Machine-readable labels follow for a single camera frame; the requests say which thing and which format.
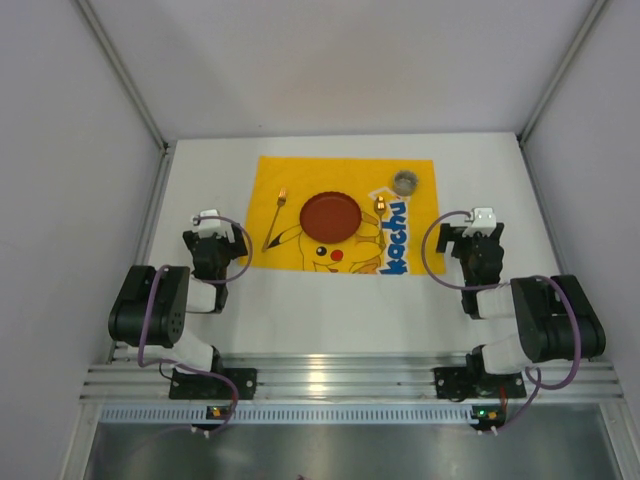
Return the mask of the gold spoon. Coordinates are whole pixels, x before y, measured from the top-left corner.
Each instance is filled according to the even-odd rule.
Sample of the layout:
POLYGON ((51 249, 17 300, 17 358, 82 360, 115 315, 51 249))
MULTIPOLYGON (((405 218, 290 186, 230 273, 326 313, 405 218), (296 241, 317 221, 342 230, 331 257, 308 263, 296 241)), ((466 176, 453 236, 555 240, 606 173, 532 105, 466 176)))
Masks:
POLYGON ((383 221, 384 221, 384 215, 387 211, 387 204, 386 204, 385 198, 382 195, 378 195, 376 197, 376 200, 374 202, 374 211, 378 216, 378 220, 379 220, 378 244, 381 249, 384 249, 386 246, 386 241, 384 236, 383 221))

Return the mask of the yellow Pikachu placemat cloth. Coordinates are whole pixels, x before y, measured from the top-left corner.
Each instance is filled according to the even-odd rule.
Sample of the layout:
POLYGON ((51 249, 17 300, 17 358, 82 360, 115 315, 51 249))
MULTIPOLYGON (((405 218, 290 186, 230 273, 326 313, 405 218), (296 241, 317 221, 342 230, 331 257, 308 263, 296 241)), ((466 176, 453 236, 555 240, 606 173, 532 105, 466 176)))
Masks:
POLYGON ((245 228, 257 268, 332 274, 446 271, 431 160, 263 156, 245 228))

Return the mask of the copper fork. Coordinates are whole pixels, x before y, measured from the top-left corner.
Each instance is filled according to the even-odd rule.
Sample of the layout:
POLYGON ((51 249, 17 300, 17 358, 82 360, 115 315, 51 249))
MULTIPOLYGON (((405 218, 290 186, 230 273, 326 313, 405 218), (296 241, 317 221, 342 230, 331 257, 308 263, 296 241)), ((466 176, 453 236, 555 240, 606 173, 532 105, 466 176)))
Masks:
POLYGON ((278 219, 278 216, 279 216, 279 213, 280 213, 281 209, 287 203, 287 198, 288 198, 288 189, 286 187, 282 187, 279 190, 279 193, 278 193, 278 196, 277 196, 276 209, 275 209, 275 212, 273 214, 273 218, 272 218, 271 224, 270 224, 269 229, 267 231, 265 240, 264 240, 264 242, 262 244, 262 248, 261 248, 262 252, 266 252, 269 249, 269 246, 270 246, 272 240, 274 239, 273 233, 274 233, 274 229, 275 229, 275 226, 276 226, 276 222, 277 222, 277 219, 278 219))

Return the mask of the red plate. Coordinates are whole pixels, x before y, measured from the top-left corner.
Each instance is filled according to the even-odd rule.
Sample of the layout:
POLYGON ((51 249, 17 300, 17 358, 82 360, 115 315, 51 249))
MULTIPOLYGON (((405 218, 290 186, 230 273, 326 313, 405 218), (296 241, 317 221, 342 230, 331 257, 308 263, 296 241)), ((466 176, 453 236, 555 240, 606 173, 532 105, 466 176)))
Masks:
POLYGON ((299 223, 311 239, 326 244, 347 240, 359 229, 362 212, 349 195, 326 191, 308 199, 301 207, 299 223))

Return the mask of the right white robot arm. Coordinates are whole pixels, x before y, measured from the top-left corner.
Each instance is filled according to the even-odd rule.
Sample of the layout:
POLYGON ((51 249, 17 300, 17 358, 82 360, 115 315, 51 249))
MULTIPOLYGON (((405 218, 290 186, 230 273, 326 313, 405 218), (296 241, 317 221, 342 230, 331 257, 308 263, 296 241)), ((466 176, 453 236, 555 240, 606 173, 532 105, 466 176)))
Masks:
POLYGON ((471 357, 490 375, 515 374, 551 360, 591 359, 606 348, 605 330, 574 275, 503 282, 504 224, 473 230, 442 224, 436 251, 452 248, 464 285, 462 309, 473 320, 508 319, 515 331, 476 347, 471 357))

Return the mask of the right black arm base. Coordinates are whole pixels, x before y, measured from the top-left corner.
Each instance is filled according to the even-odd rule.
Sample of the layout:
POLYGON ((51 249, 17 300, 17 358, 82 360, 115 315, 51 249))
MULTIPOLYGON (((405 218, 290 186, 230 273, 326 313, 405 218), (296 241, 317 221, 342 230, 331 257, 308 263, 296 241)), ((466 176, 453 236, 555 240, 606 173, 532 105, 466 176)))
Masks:
POLYGON ((490 375, 472 373, 467 367, 448 366, 433 369, 436 396, 452 402, 467 399, 524 399, 526 387, 521 374, 490 375))

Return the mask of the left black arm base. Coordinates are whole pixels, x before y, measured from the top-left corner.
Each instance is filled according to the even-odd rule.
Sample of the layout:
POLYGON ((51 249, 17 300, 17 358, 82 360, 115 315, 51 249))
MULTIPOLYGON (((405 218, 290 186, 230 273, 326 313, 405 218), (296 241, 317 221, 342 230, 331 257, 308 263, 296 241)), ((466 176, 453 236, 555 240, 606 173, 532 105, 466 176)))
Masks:
MULTIPOLYGON (((255 368, 225 368, 223 376, 236 386, 239 400, 254 398, 258 385, 255 368)), ((210 376, 175 371, 168 396, 171 400, 231 400, 232 389, 224 381, 210 376)))

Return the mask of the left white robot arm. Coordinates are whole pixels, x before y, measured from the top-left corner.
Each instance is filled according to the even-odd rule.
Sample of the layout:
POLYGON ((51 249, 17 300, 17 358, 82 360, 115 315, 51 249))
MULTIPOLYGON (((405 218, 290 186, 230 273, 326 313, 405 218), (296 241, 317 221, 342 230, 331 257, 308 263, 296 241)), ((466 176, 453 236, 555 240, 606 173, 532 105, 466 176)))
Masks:
POLYGON ((189 314, 219 314, 228 299, 228 267, 250 253, 241 228, 182 234, 191 266, 132 266, 111 309, 108 331, 141 365, 169 364, 188 374, 224 372, 219 351, 186 327, 189 314))

